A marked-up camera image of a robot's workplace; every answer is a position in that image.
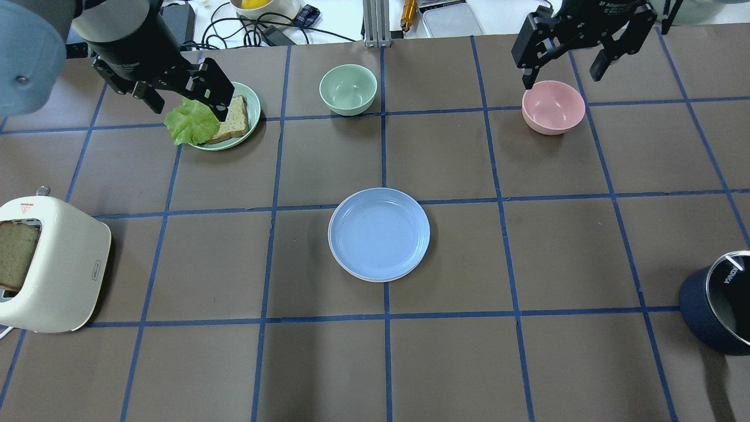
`green bowl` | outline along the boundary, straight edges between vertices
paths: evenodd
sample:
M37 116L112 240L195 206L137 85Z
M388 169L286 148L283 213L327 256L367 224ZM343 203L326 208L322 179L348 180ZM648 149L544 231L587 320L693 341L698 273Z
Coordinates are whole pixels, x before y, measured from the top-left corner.
M336 114L356 116L375 100L377 79L370 69L360 65L332 68L320 81L320 97Z

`dark blue container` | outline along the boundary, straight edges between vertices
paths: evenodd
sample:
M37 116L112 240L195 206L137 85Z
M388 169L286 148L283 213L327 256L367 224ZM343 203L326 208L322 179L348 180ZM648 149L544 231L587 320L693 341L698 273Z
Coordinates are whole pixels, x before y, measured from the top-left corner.
M679 310L690 330L725 354L750 354L750 252L731 252L690 275Z

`bread slice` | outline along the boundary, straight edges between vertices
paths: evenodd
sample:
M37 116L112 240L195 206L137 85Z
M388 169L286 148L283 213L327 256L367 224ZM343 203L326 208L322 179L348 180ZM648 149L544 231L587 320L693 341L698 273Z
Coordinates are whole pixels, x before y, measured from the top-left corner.
M21 290L38 241L36 228L23 223L0 222L0 288Z
M242 95L232 97L229 103L229 112L226 120L220 122L219 131L216 132L206 143L218 143L231 137L240 137L250 130L248 124L248 103Z

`blue plate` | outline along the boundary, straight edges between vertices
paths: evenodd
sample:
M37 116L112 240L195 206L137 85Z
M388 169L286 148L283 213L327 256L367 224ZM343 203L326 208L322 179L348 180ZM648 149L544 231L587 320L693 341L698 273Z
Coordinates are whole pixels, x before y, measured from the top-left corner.
M328 244L353 276L390 282L419 264L430 243L430 223L409 195L372 188L345 199L331 217Z

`lettuce leaf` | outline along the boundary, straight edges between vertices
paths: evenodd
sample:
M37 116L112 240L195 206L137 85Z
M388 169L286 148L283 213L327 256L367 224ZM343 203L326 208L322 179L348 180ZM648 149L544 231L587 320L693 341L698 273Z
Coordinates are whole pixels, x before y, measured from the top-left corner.
M166 115L164 124L176 146L181 143L200 145L219 132L219 119L209 106L187 98L183 98L182 105Z

